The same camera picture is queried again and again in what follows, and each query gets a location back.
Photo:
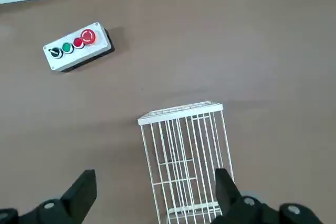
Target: white wire basket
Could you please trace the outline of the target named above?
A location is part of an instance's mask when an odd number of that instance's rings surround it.
[[[159,224],[206,224],[220,215],[215,168],[224,167],[223,144],[234,180],[223,105],[200,102],[155,110],[138,124]]]

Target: green push button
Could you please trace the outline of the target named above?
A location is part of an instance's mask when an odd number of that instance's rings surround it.
[[[65,42],[62,46],[62,51],[65,53],[65,54],[70,54],[73,52],[73,45],[68,43],[68,42]]]

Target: red emergency stop button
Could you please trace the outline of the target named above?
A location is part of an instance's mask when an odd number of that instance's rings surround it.
[[[81,32],[80,38],[84,44],[88,45],[94,43],[94,41],[96,40],[96,35],[95,32],[91,29],[85,29]]]

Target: metal screw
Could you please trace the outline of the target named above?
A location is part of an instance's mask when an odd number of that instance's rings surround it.
[[[245,204],[248,204],[248,205],[250,205],[250,206],[254,206],[254,200],[253,199],[251,199],[251,198],[245,198],[244,199],[244,202],[245,202]]]
[[[45,205],[44,205],[44,208],[45,209],[50,209],[50,208],[53,208],[54,207],[54,203],[52,203],[52,202],[50,202],[50,203],[46,203]]]
[[[0,212],[0,221],[3,220],[3,219],[6,219],[8,216],[8,213],[6,212]]]
[[[288,211],[296,215],[300,214],[300,209],[297,206],[288,206]]]

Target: wire grid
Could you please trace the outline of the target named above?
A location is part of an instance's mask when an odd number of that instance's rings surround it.
[[[164,222],[162,213],[167,224],[210,223],[221,214],[215,168],[224,167],[223,139],[234,179],[223,106],[203,102],[152,111],[138,122],[159,224]]]

